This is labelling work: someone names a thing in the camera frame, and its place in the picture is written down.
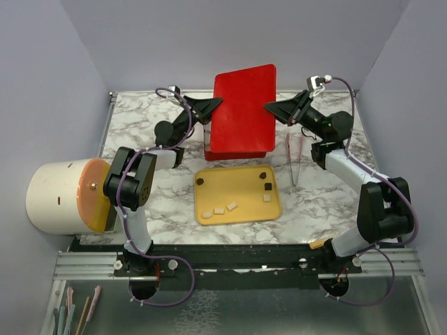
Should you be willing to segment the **red box lid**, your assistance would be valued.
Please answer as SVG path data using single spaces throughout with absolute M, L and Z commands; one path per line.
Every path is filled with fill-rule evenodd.
M 264 104 L 276 101 L 277 68 L 266 64 L 220 73 L 214 97 L 223 102 L 213 111 L 213 152 L 264 152 L 275 148 L 276 119 Z

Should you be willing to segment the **red chocolate box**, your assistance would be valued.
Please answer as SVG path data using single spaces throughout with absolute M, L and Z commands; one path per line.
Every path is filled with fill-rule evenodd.
M 238 159 L 264 158 L 264 152 L 223 152 L 217 153 L 210 149 L 211 124 L 203 126 L 204 157 L 206 161 L 226 161 Z

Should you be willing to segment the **pink silicone tongs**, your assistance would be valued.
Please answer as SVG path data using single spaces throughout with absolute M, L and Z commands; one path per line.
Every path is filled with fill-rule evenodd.
M 300 178 L 300 168 L 302 162 L 302 153 L 304 147 L 304 136 L 301 135 L 298 139 L 297 153 L 296 155 L 292 154 L 292 136 L 290 133 L 286 134 L 286 153 L 287 153 L 287 163 L 291 177 L 291 185 L 296 187 Z

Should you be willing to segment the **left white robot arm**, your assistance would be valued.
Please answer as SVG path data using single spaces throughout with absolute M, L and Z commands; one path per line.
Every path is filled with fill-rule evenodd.
M 103 183 L 103 194 L 115 208 L 122 224 L 123 255 L 115 263 L 116 271 L 135 271 L 144 276 L 154 267 L 155 257 L 149 253 L 153 240 L 147 230 L 144 205 L 149 199 L 154 173 L 180 165 L 184 155 L 182 143 L 197 123 L 207 125 L 222 98 L 197 99 L 168 89 L 163 96 L 182 108 L 177 118 L 160 121 L 154 127 L 155 145 L 149 149 L 120 147 Z

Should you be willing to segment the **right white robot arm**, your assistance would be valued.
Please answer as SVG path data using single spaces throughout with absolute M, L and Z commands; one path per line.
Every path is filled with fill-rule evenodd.
M 353 116 L 345 111 L 325 116 L 312 107 L 312 101 L 310 92 L 304 90 L 291 99 L 267 103 L 264 108 L 282 124 L 299 124 L 319 137 L 320 142 L 312 144 L 312 160 L 359 196 L 356 226 L 324 244 L 327 251 L 321 255 L 322 268 L 336 273 L 345 266 L 347 257 L 377 243 L 404 235 L 415 238 L 418 217 L 405 179 L 378 173 L 349 152 Z

